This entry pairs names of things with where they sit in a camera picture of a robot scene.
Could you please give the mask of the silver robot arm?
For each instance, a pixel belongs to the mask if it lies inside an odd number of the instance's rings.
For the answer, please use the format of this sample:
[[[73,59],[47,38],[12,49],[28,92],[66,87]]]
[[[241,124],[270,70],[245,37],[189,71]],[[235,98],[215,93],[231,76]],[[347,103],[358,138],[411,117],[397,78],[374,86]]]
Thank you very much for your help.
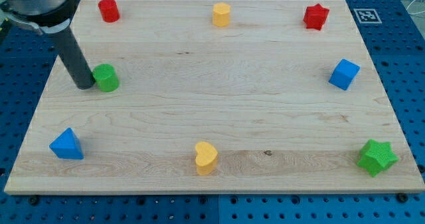
[[[77,88],[91,88],[92,71],[70,28],[77,0],[5,0],[1,10],[12,24],[47,35]]]

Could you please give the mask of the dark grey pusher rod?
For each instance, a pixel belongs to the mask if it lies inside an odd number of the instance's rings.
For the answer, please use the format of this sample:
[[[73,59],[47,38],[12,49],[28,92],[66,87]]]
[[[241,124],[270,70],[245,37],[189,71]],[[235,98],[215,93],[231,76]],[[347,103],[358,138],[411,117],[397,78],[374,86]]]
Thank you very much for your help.
[[[95,80],[92,71],[70,27],[54,33],[53,43],[76,87],[81,90],[93,87]]]

